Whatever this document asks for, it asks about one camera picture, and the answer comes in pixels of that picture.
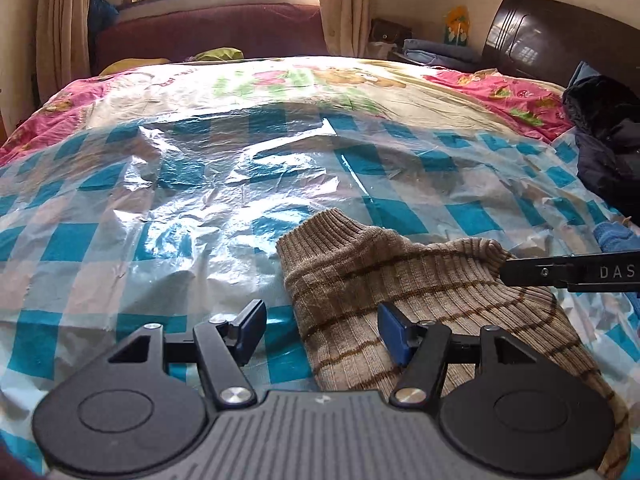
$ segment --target dark brown wooden headboard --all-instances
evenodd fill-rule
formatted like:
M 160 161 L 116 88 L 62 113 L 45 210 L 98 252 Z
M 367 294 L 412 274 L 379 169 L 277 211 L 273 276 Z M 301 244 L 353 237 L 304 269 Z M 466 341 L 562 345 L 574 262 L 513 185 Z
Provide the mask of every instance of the dark brown wooden headboard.
M 640 94 L 640 30 L 555 0 L 503 0 L 482 52 L 487 68 L 562 86 L 581 61 Z

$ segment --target black circular disc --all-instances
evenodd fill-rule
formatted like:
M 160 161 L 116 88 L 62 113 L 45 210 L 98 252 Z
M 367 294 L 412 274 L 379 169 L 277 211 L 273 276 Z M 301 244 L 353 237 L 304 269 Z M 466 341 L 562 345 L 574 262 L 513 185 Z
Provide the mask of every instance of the black circular disc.
M 445 437 L 515 476 L 555 477 L 600 465 L 613 414 L 598 393 L 560 368 L 501 365 L 442 399 Z
M 206 409 L 186 384 L 136 366 L 113 377 L 100 371 L 63 383 L 34 412 L 50 465 L 78 476 L 129 475 L 173 459 L 200 435 Z

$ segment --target silver screw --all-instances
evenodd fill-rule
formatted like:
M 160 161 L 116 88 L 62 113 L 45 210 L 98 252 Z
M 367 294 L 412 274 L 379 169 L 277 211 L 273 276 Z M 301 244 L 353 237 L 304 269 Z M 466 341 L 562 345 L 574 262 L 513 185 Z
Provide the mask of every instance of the silver screw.
M 403 404 L 419 404 L 427 398 L 427 394 L 420 388 L 402 388 L 394 395 L 398 402 Z
M 209 318 L 209 322 L 216 325 L 220 323 L 224 323 L 225 321 L 226 319 L 224 314 L 216 314 L 215 316 L 211 316 Z
M 232 386 L 222 390 L 220 397 L 228 404 L 242 404 L 251 399 L 251 392 L 242 386 Z

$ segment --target stack of folded clothes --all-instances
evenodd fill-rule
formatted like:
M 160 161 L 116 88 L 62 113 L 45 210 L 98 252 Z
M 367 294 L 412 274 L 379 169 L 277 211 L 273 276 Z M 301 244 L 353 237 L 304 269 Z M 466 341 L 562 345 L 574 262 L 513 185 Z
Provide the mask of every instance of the stack of folded clothes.
M 480 55 L 468 46 L 435 43 L 426 40 L 404 40 L 402 53 L 426 66 L 443 66 L 460 72 L 480 70 Z

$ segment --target dark clothing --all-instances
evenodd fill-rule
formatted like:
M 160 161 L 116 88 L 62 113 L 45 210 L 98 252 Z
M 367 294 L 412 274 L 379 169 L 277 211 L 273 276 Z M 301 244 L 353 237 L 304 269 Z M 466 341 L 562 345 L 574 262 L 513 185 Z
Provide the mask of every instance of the dark clothing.
M 594 76 L 569 87 L 562 102 L 578 127 L 578 177 L 640 221 L 640 99 L 622 83 Z

